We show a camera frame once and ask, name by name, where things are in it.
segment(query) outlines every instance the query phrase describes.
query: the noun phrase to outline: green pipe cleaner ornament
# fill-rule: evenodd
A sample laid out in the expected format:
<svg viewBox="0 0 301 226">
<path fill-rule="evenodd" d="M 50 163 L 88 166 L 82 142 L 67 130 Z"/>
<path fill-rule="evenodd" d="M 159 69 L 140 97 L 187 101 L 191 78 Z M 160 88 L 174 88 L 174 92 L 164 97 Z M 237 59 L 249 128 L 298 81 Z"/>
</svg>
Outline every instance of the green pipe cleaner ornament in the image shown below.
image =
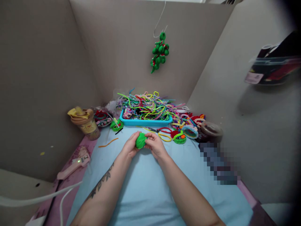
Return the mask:
<svg viewBox="0 0 301 226">
<path fill-rule="evenodd" d="M 141 149 L 145 145 L 145 140 L 147 137 L 145 136 L 145 133 L 140 133 L 139 137 L 136 140 L 136 148 Z"/>
<path fill-rule="evenodd" d="M 155 54 L 155 56 L 151 59 L 151 66 L 153 67 L 151 74 L 155 71 L 159 69 L 159 65 L 162 63 L 164 64 L 166 62 L 166 58 L 165 56 L 168 56 L 169 54 L 169 45 L 165 44 L 165 38 L 166 35 L 164 32 L 162 32 L 160 34 L 160 41 L 159 42 L 155 42 L 155 47 L 153 49 L 153 54 Z"/>
<path fill-rule="evenodd" d="M 110 125 L 110 128 L 111 128 L 114 132 L 117 132 L 117 131 L 119 131 L 119 130 L 121 130 L 121 129 L 123 128 L 123 122 L 120 121 L 120 119 L 118 119 L 118 121 L 117 121 L 117 124 L 118 124 L 118 126 L 119 126 L 119 128 L 118 128 L 118 126 L 116 125 L 115 120 L 116 120 L 116 119 L 114 118 L 114 120 L 112 121 L 112 123 L 111 123 L 111 125 Z"/>
</svg>

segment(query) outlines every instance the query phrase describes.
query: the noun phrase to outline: tattoo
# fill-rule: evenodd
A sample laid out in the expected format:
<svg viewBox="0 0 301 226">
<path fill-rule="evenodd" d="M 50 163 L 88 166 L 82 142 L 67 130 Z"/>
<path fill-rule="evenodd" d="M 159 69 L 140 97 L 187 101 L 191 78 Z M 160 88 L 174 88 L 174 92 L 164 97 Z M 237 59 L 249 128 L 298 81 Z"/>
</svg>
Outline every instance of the tattoo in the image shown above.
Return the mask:
<svg viewBox="0 0 301 226">
<path fill-rule="evenodd" d="M 86 201 L 89 199 L 89 198 L 93 198 L 93 196 L 96 194 L 96 188 L 98 188 L 98 192 L 99 192 L 99 189 L 101 187 L 101 183 L 104 182 L 104 179 L 106 178 L 106 181 L 108 181 L 108 179 L 111 177 L 111 174 L 110 174 L 110 171 L 112 169 L 112 167 L 114 166 L 114 162 L 113 164 L 111 165 L 111 167 L 108 169 L 108 171 L 103 175 L 103 177 L 99 180 L 99 182 L 97 183 L 97 185 L 93 188 L 93 190 L 91 191 L 91 193 L 88 195 Z"/>
</svg>

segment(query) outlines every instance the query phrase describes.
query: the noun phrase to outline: pink glue gun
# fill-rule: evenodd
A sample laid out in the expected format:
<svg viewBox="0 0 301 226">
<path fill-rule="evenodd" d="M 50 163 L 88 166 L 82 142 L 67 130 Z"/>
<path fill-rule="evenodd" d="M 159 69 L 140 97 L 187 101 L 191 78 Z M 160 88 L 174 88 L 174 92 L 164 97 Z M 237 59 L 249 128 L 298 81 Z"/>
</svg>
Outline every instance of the pink glue gun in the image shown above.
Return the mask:
<svg viewBox="0 0 301 226">
<path fill-rule="evenodd" d="M 79 150 L 77 159 L 72 160 L 72 165 L 69 166 L 66 170 L 59 172 L 57 174 L 58 180 L 65 180 L 69 177 L 78 167 L 82 166 L 85 167 L 90 161 L 90 156 L 86 147 L 82 146 Z"/>
</svg>

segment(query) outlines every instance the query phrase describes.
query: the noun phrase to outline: white cable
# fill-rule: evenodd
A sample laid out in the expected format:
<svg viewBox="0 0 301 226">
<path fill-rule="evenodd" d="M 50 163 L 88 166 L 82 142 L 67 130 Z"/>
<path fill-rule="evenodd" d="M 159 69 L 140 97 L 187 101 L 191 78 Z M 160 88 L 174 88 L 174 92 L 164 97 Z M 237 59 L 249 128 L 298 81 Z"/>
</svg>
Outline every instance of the white cable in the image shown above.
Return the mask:
<svg viewBox="0 0 301 226">
<path fill-rule="evenodd" d="M 166 6 L 166 1 L 165 1 L 165 3 L 164 3 L 164 8 L 163 8 L 163 10 L 162 10 L 161 16 L 162 16 L 162 14 L 163 14 L 163 12 L 164 12 L 165 6 Z M 154 38 L 160 37 L 160 35 L 155 37 L 155 32 L 156 32 L 156 28 L 157 28 L 157 26 L 158 26 L 158 24 L 159 24 L 159 22 L 160 22 L 160 20 L 161 20 L 161 16 L 159 17 L 158 23 L 156 24 L 156 27 L 155 27 L 155 29 L 154 29 Z"/>
<path fill-rule="evenodd" d="M 80 184 L 82 183 L 79 182 L 77 184 L 74 184 L 74 185 L 71 185 L 67 188 L 64 188 L 60 191 L 57 191 L 55 193 L 52 193 L 50 195 L 46 195 L 46 196 L 42 196 L 42 197 L 38 197 L 38 198 L 34 198 L 34 199 L 27 199 L 27 200 L 15 200 L 15 199 L 10 199 L 10 198 L 6 198 L 6 197 L 3 197 L 3 196 L 0 196 L 0 206 L 5 206 L 5 207 L 21 207 L 21 206 L 28 206 L 28 205 L 32 205 L 32 204 L 35 204 L 35 203 L 39 203 L 39 202 L 43 202 L 47 199 L 51 199 L 71 188 L 74 188 L 74 187 L 77 187 L 79 186 Z"/>
<path fill-rule="evenodd" d="M 119 125 L 118 125 L 117 121 L 115 121 L 109 113 L 108 113 L 108 116 L 110 116 L 110 118 L 112 119 L 112 121 L 115 122 L 115 124 L 116 124 L 117 127 L 119 128 Z"/>
<path fill-rule="evenodd" d="M 66 194 L 63 196 L 61 203 L 60 203 L 60 219 L 61 219 L 61 226 L 64 226 L 64 219 L 63 219 L 63 201 L 65 197 L 69 194 L 69 192 L 72 191 L 73 188 L 71 188 L 69 191 L 66 192 Z"/>
</svg>

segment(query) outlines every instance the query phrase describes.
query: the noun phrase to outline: hanging decoration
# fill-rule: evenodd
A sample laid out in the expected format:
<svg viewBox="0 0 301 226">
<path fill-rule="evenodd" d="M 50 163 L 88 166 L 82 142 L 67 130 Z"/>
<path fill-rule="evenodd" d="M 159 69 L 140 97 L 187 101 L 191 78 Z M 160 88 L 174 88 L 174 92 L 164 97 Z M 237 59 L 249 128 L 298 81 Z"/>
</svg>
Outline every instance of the hanging decoration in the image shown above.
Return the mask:
<svg viewBox="0 0 301 226">
<path fill-rule="evenodd" d="M 162 14 L 164 12 L 164 9 L 165 9 L 165 6 L 166 6 L 166 1 L 164 3 L 164 8 L 162 10 L 162 13 L 160 15 L 160 18 L 156 24 L 156 27 L 155 27 L 155 30 L 154 30 L 154 38 L 158 38 L 160 37 L 160 41 L 159 42 L 155 42 L 155 47 L 153 49 L 153 54 L 155 55 L 152 59 L 151 59 L 151 66 L 153 67 L 151 73 L 153 73 L 155 70 L 158 70 L 159 67 L 160 67 L 160 64 L 164 64 L 166 62 L 166 58 L 165 56 L 167 56 L 169 54 L 169 45 L 168 44 L 165 44 L 165 38 L 166 38 L 166 35 L 165 35 L 165 30 L 167 28 L 165 28 L 165 30 L 160 33 L 159 36 L 155 36 L 155 32 L 156 32 L 156 28 L 160 22 L 160 19 L 162 17 Z"/>
</svg>

